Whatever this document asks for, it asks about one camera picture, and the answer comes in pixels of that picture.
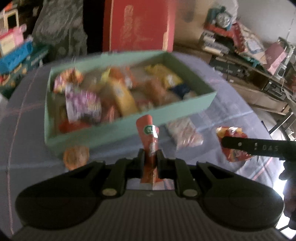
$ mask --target open cardboard box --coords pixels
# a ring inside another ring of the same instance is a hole
[[[197,97],[175,102],[166,106],[156,107],[147,112],[137,113],[116,119],[113,123],[103,123],[91,128],[59,134],[55,128],[57,111],[57,95],[52,92],[54,79],[63,70],[75,67],[82,73],[95,68],[108,66],[146,66],[162,63],[180,76]],[[151,115],[154,125],[162,125],[171,120],[200,112],[209,107],[216,92],[200,77],[179,61],[173,54],[163,51],[139,51],[126,53],[103,53],[100,56],[86,58],[75,63],[68,63],[51,69],[46,91],[44,114],[44,141],[46,146],[57,156],[64,150],[75,145],[94,148],[115,142],[137,133],[136,120],[143,115]]]

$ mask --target black glove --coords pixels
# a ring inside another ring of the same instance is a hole
[[[284,195],[284,215],[290,218],[289,228],[296,230],[296,162],[284,162],[285,170],[280,174],[280,180],[287,180]]]

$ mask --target purple snack packet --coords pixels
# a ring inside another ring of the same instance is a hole
[[[69,122],[83,119],[97,124],[101,120],[102,105],[100,98],[92,92],[75,88],[68,84],[66,92],[66,108]]]

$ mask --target red box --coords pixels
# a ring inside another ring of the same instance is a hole
[[[103,51],[173,50],[176,0],[106,0]]]

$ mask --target green circular logo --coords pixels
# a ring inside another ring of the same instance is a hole
[[[151,134],[153,134],[153,126],[152,126],[152,125],[145,126],[145,127],[144,127],[144,133],[145,133],[146,135],[151,135]]]

